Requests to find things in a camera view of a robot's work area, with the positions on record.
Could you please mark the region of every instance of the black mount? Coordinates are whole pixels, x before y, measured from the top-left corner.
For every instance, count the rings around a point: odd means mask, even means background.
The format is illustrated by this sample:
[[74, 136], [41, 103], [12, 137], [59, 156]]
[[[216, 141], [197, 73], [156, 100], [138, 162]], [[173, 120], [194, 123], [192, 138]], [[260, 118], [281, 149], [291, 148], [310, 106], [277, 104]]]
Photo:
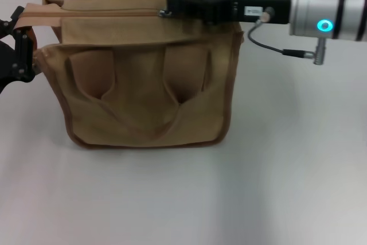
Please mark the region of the black mount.
[[0, 41], [0, 93], [14, 81], [28, 83], [35, 77], [33, 71], [33, 41], [28, 36], [30, 28], [14, 30], [23, 7], [17, 7], [11, 21], [0, 20], [0, 39], [11, 35], [15, 39], [15, 49]]
[[207, 25], [226, 22], [256, 22], [258, 14], [246, 11], [252, 7], [272, 7], [275, 15], [269, 23], [288, 24], [292, 0], [167, 0], [162, 17], [183, 17], [202, 20]]

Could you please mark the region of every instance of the canvas bag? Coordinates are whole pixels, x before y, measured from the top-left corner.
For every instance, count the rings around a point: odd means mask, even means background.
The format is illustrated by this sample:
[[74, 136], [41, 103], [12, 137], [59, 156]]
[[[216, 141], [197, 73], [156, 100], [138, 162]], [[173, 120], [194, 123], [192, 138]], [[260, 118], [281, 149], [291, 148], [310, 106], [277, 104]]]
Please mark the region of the canvas bag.
[[238, 23], [158, 17], [166, 0], [43, 0], [17, 26], [51, 26], [60, 43], [34, 52], [80, 146], [220, 142], [243, 33]]

